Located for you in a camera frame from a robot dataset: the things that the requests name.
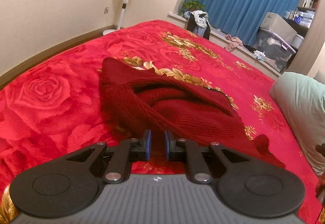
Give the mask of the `dark red knitted sweater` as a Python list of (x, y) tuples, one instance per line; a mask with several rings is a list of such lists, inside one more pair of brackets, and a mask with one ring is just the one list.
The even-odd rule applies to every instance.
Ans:
[(133, 136), (146, 129), (157, 142), (166, 130), (198, 144), (219, 142), (231, 149), (285, 168), (269, 151), (269, 139), (249, 140), (241, 117), (222, 92), (159, 76), (154, 69), (136, 70), (113, 58), (102, 62), (102, 107)]

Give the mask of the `white bucket beside bin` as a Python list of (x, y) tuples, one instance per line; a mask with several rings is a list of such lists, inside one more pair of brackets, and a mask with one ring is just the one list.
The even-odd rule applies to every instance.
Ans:
[(295, 36), (295, 38), (293, 39), (293, 41), (291, 43), (291, 46), (294, 47), (294, 48), (296, 48), (296, 49), (299, 49), (300, 46), (301, 46), (301, 44), (303, 43), (304, 39), (305, 38), (303, 36), (297, 34)]

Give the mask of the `red floral bed blanket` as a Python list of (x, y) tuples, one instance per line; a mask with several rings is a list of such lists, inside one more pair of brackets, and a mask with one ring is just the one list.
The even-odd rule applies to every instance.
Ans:
[(324, 223), (318, 181), (269, 90), (274, 80), (224, 48), (166, 21), (149, 21), (62, 52), (1, 90), (1, 196), (20, 172), (98, 141), (131, 136), (100, 105), (102, 62), (112, 57), (131, 70), (155, 73), (226, 95), (244, 123), (239, 142), (259, 135), (271, 153), (304, 182), (299, 216)]

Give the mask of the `grey plastic storage bin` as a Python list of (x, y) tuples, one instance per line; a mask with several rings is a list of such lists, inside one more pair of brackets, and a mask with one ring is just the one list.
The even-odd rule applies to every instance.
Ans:
[(291, 64), (296, 50), (276, 33), (260, 28), (253, 48), (255, 55), (275, 69), (283, 72)]

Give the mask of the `light green pillow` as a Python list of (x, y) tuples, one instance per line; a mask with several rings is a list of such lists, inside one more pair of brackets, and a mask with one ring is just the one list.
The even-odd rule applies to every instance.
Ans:
[(269, 91), (285, 116), (315, 174), (324, 172), (324, 157), (316, 151), (324, 144), (324, 84), (295, 72), (285, 72)]

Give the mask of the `green potted plant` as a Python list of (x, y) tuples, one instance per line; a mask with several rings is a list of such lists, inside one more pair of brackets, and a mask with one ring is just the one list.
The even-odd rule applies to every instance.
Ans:
[(182, 5), (181, 5), (181, 9), (179, 12), (179, 15), (184, 15), (185, 12), (187, 11), (196, 11), (196, 10), (205, 10), (205, 6), (200, 3), (199, 1), (196, 0), (188, 0), (185, 1)]

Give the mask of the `pink cloth on sill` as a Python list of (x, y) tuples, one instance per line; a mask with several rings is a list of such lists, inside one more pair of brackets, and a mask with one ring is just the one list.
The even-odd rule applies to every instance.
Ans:
[(242, 40), (238, 37), (233, 37), (230, 34), (227, 34), (225, 39), (229, 41), (228, 45), (225, 47), (227, 52), (232, 52), (238, 46), (243, 46)]

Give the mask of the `cardboard box on bin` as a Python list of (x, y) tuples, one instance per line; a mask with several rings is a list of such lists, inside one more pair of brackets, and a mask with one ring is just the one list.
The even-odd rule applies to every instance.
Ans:
[(297, 35), (297, 31), (295, 31), (279, 14), (272, 12), (267, 12), (265, 14), (259, 27), (277, 34), (289, 45)]

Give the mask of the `dark wooden shelf unit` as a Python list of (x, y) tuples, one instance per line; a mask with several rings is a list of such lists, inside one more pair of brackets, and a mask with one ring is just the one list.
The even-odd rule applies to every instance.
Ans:
[(316, 15), (320, 0), (299, 0), (294, 10), (287, 11), (284, 20), (305, 38)]

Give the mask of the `pile of clothes on chair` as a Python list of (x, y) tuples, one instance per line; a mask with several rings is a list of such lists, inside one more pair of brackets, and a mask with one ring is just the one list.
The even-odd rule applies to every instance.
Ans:
[(199, 37), (209, 40), (210, 23), (208, 21), (208, 13), (202, 10), (187, 11), (184, 13), (187, 20), (187, 30)]

